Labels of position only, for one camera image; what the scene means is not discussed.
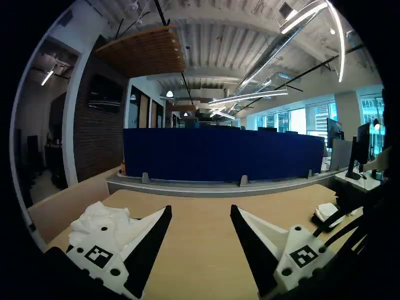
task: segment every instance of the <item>television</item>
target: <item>television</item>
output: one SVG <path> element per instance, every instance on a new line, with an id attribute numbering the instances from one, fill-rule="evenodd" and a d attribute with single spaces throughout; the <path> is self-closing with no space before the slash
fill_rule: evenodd
<path id="1" fill-rule="evenodd" d="M 120 111 L 124 88 L 114 81 L 96 74 L 90 81 L 88 105 L 110 113 Z"/>

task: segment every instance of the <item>white cloth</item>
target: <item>white cloth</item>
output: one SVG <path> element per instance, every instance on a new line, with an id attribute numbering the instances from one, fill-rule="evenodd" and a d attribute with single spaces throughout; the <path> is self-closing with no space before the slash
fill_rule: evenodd
<path id="1" fill-rule="evenodd" d="M 338 211 L 338 208 L 334 206 L 332 203 L 324 203 L 318 205 L 318 207 L 315 209 L 315 214 L 320 219 L 322 222 L 325 222 L 326 219 L 328 219 L 330 216 L 332 216 L 334 213 Z M 329 227 L 334 227 L 340 222 L 342 222 L 345 219 L 345 216 L 342 216 L 339 218 L 337 221 L 333 222 L 332 225 Z"/>
<path id="2" fill-rule="evenodd" d="M 71 223 L 72 232 L 69 234 L 69 244 L 77 246 L 85 237 L 101 227 L 114 225 L 114 237 L 121 251 L 133 238 L 133 227 L 138 221 L 130 218 L 127 208 L 111 208 L 102 202 L 96 202 L 86 208 L 79 219 Z"/>

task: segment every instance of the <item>ceiling pipe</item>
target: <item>ceiling pipe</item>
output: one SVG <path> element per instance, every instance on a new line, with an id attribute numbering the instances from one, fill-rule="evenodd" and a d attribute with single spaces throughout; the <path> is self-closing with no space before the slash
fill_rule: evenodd
<path id="1" fill-rule="evenodd" d="M 255 65 L 247 73 L 246 77 L 238 84 L 232 96 L 238 96 L 248 83 L 281 51 L 308 23 L 313 20 L 318 13 L 308 17 L 305 21 L 291 29 L 288 33 L 278 35 L 267 47 Z"/>

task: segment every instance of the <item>blue partition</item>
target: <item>blue partition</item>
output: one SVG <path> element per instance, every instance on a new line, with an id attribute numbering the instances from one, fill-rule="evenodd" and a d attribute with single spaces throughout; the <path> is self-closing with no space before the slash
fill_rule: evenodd
<path id="1" fill-rule="evenodd" d="M 324 139 L 216 128 L 123 130 L 126 174 L 201 182 L 278 180 L 321 171 Z"/>

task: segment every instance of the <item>wooden table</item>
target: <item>wooden table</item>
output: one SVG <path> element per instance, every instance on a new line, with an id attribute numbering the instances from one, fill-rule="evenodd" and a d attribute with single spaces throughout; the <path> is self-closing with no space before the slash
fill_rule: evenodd
<path id="1" fill-rule="evenodd" d="M 133 218 L 143 218 L 172 205 L 168 231 L 144 288 L 145 299 L 258 300 L 256 283 L 230 218 L 231 204 L 284 229 L 302 224 L 313 232 L 316 226 L 309 218 L 317 205 L 335 201 L 332 190 L 315 184 L 237 198 L 190 198 L 118 190 L 103 203 L 113 208 L 129 208 Z M 338 228 L 358 215 L 346 217 Z M 326 241 L 338 228 L 320 238 Z M 70 232 L 69 227 L 49 246 L 66 251 Z M 348 236 L 331 248 L 337 251 Z"/>

